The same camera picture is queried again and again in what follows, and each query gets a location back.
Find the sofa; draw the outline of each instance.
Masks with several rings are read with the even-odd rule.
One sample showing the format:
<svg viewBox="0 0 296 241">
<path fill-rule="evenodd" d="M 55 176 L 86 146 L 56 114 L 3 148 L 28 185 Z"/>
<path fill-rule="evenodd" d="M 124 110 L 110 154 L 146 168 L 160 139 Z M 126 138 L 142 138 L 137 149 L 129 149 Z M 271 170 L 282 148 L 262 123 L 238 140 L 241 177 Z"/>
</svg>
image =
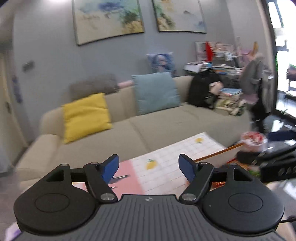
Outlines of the sofa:
<svg viewBox="0 0 296 241">
<path fill-rule="evenodd" d="M 138 115 L 134 87 L 106 95 L 113 128 L 63 144 L 63 110 L 45 113 L 40 123 L 40 136 L 24 154 L 16 171 L 21 188 L 34 184 L 61 163 L 71 168 L 106 160 L 118 154 L 120 161 L 128 160 L 201 132 L 228 147 L 239 140 L 241 133 L 250 130 L 250 117 L 230 116 L 223 111 L 188 105 L 187 93 L 192 76 L 173 78 L 182 105 L 176 108 Z"/>
</svg>

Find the logo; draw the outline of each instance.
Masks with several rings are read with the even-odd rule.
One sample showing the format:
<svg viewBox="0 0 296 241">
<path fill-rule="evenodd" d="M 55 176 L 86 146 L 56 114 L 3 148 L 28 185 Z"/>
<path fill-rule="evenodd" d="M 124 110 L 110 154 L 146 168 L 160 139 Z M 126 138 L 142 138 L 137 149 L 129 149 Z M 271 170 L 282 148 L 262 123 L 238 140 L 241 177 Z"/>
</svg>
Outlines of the logo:
<svg viewBox="0 0 296 241">
<path fill-rule="evenodd" d="M 148 201 L 148 202 L 151 202 L 153 200 L 153 198 L 147 197 L 147 198 L 145 198 L 145 200 Z"/>
</svg>

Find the gray wall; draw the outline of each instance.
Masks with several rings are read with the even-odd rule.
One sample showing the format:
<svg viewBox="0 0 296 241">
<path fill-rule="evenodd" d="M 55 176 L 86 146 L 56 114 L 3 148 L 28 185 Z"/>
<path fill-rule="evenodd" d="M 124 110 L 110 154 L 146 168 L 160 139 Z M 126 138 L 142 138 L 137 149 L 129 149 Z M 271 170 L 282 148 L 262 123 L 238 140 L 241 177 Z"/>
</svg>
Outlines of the gray wall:
<svg viewBox="0 0 296 241">
<path fill-rule="evenodd" d="M 272 46 L 266 17 L 260 0 L 226 0 L 234 35 L 240 36 L 243 49 L 252 49 L 258 42 L 265 64 L 273 68 Z"/>
<path fill-rule="evenodd" d="M 158 33 L 151 0 L 139 0 L 145 33 L 76 46 L 71 0 L 30 0 L 15 13 L 14 52 L 25 109 L 35 136 L 43 113 L 69 102 L 69 84 L 100 73 L 119 81 L 147 74 L 146 54 L 174 52 L 177 72 L 195 61 L 195 41 L 233 44 L 234 34 L 225 0 L 200 0 L 207 34 Z M 22 65 L 35 68 L 22 72 Z"/>
</svg>

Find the metal screw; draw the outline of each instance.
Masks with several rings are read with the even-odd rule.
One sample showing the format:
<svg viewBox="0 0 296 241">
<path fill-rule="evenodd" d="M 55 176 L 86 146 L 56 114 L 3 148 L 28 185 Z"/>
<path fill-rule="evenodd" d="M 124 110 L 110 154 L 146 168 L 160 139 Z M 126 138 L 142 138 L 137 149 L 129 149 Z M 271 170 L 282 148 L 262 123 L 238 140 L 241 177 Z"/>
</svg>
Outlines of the metal screw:
<svg viewBox="0 0 296 241">
<path fill-rule="evenodd" d="M 101 195 L 101 199 L 104 201 L 112 201 L 114 200 L 115 196 L 112 193 L 104 193 Z"/>
<path fill-rule="evenodd" d="M 185 193 L 182 195 L 182 199 L 184 201 L 189 201 L 189 202 L 192 202 L 196 199 L 196 196 L 192 193 Z"/>
</svg>

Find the pink pillow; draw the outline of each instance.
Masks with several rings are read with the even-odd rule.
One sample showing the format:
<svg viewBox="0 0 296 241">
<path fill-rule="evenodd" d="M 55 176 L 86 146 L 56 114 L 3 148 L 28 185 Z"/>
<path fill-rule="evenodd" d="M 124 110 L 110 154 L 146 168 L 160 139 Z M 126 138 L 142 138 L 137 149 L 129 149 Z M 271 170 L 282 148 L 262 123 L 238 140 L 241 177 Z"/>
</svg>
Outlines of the pink pillow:
<svg viewBox="0 0 296 241">
<path fill-rule="evenodd" d="M 120 89 L 123 89 L 123 88 L 129 87 L 129 86 L 133 86 L 133 81 L 128 80 L 128 81 L 120 82 L 117 85 Z"/>
</svg>

